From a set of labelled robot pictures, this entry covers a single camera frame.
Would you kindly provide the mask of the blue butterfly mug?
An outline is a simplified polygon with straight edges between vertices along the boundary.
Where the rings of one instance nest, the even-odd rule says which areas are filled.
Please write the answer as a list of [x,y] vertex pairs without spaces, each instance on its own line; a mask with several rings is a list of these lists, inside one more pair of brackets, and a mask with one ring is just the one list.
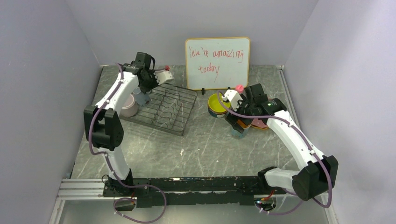
[[243,128],[243,132],[239,132],[238,130],[235,130],[233,127],[230,128],[230,133],[234,138],[241,139],[244,138],[247,135],[247,132],[250,128],[250,125],[245,125],[243,122],[237,123],[241,128]]

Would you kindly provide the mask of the teal white dotted bowl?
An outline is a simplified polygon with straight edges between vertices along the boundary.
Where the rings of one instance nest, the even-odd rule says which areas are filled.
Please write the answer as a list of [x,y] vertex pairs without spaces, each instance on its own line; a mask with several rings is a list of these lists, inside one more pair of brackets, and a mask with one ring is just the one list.
[[227,113],[228,113],[227,111],[215,112],[215,111],[212,110],[210,107],[208,107],[207,110],[208,110],[209,114],[210,114],[212,117],[219,118],[219,119],[225,117],[225,116],[227,115]]

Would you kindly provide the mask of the pink polka dot plate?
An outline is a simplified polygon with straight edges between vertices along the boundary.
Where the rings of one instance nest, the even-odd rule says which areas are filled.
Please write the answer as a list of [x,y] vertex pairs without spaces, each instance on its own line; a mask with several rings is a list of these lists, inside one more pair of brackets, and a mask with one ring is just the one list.
[[264,124],[264,122],[261,119],[253,119],[251,124],[254,124],[254,125],[257,125],[257,126],[266,125],[266,124]]

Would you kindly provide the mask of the yellow-green bowl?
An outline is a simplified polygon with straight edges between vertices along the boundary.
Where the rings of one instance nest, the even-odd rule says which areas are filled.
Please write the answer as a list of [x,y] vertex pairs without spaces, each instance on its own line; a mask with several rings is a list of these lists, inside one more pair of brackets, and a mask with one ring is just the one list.
[[215,114],[224,114],[227,110],[222,106],[216,94],[212,94],[208,98],[209,111]]

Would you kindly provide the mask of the grey lilac mug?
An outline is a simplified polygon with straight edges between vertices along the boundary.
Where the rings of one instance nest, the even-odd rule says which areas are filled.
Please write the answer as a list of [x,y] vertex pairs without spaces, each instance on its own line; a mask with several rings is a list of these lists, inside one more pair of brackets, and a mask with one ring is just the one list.
[[120,114],[123,117],[132,117],[138,112],[138,104],[132,94],[130,94],[124,103]]

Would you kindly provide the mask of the yellow polka dot plate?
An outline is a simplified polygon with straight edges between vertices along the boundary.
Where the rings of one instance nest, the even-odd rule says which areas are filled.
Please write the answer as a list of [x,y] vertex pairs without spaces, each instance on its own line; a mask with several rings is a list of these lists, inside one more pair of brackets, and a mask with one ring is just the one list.
[[252,126],[253,128],[260,129],[260,130],[269,129],[269,127],[268,127],[267,125],[259,125],[259,126],[257,126],[257,125],[252,124],[251,126]]

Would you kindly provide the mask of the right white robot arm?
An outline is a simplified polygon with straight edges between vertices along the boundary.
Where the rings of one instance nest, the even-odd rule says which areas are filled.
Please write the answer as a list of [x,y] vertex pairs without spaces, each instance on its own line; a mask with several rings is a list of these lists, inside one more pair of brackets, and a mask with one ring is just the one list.
[[218,92],[217,101],[227,111],[226,121],[233,130],[244,133],[254,119],[262,121],[278,136],[297,163],[297,171],[277,167],[261,171],[256,182],[261,193],[279,188],[292,190],[303,201],[323,193],[328,193],[331,199],[339,165],[337,159],[324,155],[308,140],[280,99],[269,99],[262,85],[254,84],[243,92],[232,89]]

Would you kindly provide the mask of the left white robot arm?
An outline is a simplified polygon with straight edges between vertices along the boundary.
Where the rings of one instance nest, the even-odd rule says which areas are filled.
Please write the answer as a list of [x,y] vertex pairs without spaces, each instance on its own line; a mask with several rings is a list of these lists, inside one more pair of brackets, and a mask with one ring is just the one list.
[[109,182],[115,184],[115,190],[122,196],[130,195],[134,184],[132,171],[120,149],[124,130],[119,114],[134,90],[142,89],[146,93],[158,86],[155,71],[151,69],[155,62],[151,55],[137,52],[130,64],[117,64],[119,73],[112,87],[96,105],[88,105],[83,112],[90,153],[103,156]]

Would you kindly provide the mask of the small pink bottle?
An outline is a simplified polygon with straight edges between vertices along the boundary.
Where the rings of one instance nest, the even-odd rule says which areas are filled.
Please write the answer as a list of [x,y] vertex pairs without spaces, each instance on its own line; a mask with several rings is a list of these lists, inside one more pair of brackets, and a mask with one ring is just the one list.
[[244,92],[244,86],[239,84],[235,87],[235,90],[239,93],[242,94]]

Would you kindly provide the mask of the whiteboard with yellow frame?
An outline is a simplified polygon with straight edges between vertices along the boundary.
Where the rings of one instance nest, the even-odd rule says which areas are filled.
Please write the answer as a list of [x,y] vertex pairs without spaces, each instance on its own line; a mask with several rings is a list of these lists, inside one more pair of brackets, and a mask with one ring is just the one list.
[[191,38],[185,41],[187,87],[217,90],[248,84],[248,37]]

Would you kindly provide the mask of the black base frame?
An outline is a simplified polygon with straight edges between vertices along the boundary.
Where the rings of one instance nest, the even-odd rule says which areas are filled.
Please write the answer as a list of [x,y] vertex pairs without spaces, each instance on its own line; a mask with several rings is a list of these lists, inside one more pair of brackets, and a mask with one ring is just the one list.
[[103,196],[133,197],[138,208],[171,205],[228,204],[253,205],[261,198],[284,195],[258,176],[134,178],[122,186],[105,181]]

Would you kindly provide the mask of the aluminium rail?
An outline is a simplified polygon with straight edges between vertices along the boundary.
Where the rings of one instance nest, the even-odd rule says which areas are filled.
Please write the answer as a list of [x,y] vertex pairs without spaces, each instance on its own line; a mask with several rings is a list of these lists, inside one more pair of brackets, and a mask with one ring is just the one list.
[[117,200],[119,197],[103,196],[105,184],[101,179],[63,179],[58,190],[57,200]]

